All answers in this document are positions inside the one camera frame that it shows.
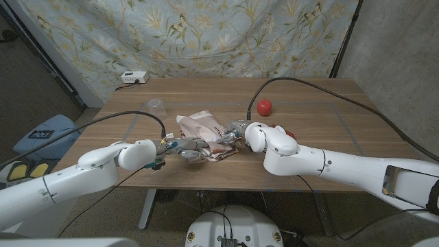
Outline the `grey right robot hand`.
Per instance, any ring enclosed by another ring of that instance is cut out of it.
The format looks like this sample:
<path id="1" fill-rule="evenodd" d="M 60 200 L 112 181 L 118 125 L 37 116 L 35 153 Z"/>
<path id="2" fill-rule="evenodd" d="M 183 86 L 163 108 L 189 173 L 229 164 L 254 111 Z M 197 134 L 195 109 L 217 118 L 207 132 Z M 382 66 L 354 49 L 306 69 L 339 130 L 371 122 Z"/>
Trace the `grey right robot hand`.
<path id="1" fill-rule="evenodd" d="M 232 143 L 239 138 L 245 137 L 245 131 L 250 124 L 251 122 L 248 120 L 229 121 L 224 134 L 216 143 Z"/>

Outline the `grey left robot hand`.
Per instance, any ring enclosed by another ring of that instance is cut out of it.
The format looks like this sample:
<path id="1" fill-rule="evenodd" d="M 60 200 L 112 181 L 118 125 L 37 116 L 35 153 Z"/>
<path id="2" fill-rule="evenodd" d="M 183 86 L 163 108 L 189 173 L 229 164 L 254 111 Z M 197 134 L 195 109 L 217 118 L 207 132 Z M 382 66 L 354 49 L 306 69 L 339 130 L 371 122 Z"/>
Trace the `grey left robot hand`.
<path id="1" fill-rule="evenodd" d="M 157 158 L 177 154 L 189 163 L 195 163 L 209 156 L 208 144 L 201 139 L 168 138 L 164 140 L 156 152 Z"/>

